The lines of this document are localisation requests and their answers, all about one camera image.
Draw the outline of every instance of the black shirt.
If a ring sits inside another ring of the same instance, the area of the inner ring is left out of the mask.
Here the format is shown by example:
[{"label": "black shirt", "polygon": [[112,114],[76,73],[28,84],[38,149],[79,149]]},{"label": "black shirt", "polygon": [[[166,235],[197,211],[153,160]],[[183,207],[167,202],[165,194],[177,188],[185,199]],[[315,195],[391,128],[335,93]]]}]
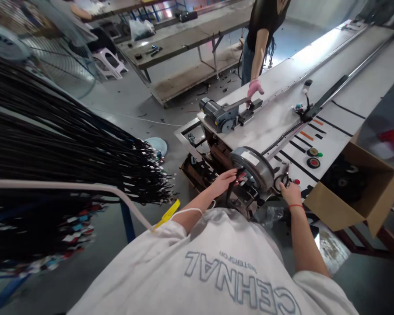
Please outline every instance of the black shirt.
[{"label": "black shirt", "polygon": [[249,49],[255,50],[257,32],[266,28],[269,32],[267,47],[270,45],[274,32],[280,27],[286,17],[290,0],[256,0],[251,11],[248,26],[247,43]]}]

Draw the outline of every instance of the cardboard box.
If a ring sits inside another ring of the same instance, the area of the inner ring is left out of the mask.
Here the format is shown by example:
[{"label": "cardboard box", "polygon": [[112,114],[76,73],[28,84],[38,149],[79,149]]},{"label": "cardboard box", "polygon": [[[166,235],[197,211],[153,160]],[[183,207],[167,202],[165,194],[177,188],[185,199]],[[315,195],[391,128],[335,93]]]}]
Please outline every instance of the cardboard box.
[{"label": "cardboard box", "polygon": [[348,205],[319,182],[304,204],[332,231],[367,221],[375,237],[394,204],[394,168],[352,142],[342,153],[348,162],[367,173],[362,198]]}]

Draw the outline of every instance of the yellow tag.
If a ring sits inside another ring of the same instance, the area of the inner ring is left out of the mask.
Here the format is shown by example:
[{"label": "yellow tag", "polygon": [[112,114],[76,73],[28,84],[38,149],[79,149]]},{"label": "yellow tag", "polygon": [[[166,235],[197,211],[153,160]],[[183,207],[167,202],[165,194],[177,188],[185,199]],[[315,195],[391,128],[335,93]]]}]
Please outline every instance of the yellow tag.
[{"label": "yellow tag", "polygon": [[165,222],[168,222],[169,219],[174,215],[175,211],[178,210],[179,205],[180,205],[180,202],[179,202],[179,199],[177,199],[176,202],[174,202],[174,204],[169,208],[169,210],[166,211],[165,214],[162,216],[162,220],[160,220],[160,222],[155,225],[155,229],[160,227]]}]

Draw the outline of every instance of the white plastic stool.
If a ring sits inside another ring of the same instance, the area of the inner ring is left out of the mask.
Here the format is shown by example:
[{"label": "white plastic stool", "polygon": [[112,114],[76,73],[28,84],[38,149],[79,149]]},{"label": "white plastic stool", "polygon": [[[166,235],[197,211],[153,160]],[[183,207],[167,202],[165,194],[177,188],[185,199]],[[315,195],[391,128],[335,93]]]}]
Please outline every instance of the white plastic stool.
[{"label": "white plastic stool", "polygon": [[[106,58],[107,54],[112,56],[112,58],[114,58],[115,61],[118,63],[118,66],[116,68],[114,68],[114,66]],[[121,75],[121,71],[125,70],[128,72],[128,70],[124,66],[124,64],[121,61],[119,61],[117,56],[115,56],[108,48],[102,48],[99,51],[94,52],[92,55],[94,58],[100,60],[105,65],[105,67],[108,69],[108,70],[101,69],[101,67],[99,66],[99,63],[96,63],[96,68],[105,77],[113,76],[117,80],[121,80],[123,78],[123,76]]]}]

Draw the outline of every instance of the pink glove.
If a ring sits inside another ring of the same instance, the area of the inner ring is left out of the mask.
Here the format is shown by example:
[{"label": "pink glove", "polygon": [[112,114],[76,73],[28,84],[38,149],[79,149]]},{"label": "pink glove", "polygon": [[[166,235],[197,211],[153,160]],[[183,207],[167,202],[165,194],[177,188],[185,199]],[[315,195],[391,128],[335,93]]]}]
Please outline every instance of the pink glove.
[{"label": "pink glove", "polygon": [[259,91],[261,95],[264,94],[264,90],[261,88],[260,80],[254,79],[250,82],[250,88],[248,89],[247,98],[251,99],[255,92]]}]

